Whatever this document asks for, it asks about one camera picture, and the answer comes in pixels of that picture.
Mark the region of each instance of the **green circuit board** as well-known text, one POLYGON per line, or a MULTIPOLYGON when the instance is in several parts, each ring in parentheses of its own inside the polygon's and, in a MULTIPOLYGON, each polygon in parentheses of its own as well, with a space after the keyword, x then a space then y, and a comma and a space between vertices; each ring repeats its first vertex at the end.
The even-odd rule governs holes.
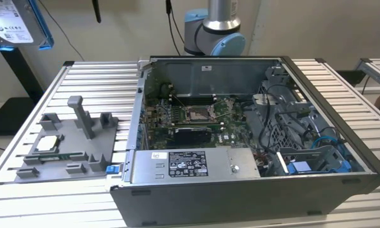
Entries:
POLYGON ((159 101, 147 107, 150 149, 256 148, 240 103, 234 98, 218 97, 212 105, 174 106, 159 101), (175 131, 183 128, 208 128, 211 140, 200 144, 175 143, 175 131))

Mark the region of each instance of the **motherboard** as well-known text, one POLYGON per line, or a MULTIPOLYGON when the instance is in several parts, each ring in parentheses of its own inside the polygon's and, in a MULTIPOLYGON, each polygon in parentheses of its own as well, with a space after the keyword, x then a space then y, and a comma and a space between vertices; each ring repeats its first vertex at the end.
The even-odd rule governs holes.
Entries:
POLYGON ((256 149, 252 132, 235 97, 186 99, 175 95, 147 106, 150 149, 256 149))

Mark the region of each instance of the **black pole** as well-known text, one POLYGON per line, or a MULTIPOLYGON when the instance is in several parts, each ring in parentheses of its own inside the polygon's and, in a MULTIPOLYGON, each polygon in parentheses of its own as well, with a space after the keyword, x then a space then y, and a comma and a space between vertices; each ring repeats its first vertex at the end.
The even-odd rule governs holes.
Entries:
POLYGON ((44 91, 20 49, 16 48, 14 51, 2 51, 2 55, 6 58, 6 61, 8 62, 8 65, 11 66, 34 103, 38 104, 44 95, 44 91))

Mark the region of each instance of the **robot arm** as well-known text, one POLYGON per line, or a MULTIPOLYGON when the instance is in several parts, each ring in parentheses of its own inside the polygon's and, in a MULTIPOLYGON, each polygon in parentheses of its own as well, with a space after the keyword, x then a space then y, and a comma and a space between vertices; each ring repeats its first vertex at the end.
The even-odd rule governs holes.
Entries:
POLYGON ((184 50, 195 56, 238 56, 246 47, 239 32, 236 2, 210 0, 208 9, 194 9, 184 18, 184 50))

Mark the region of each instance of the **power supply label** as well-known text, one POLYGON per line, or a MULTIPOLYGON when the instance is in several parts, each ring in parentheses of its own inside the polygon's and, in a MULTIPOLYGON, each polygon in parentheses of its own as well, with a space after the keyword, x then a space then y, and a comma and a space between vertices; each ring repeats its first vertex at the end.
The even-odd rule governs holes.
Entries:
POLYGON ((206 151, 170 152, 171 177, 207 177, 206 151))

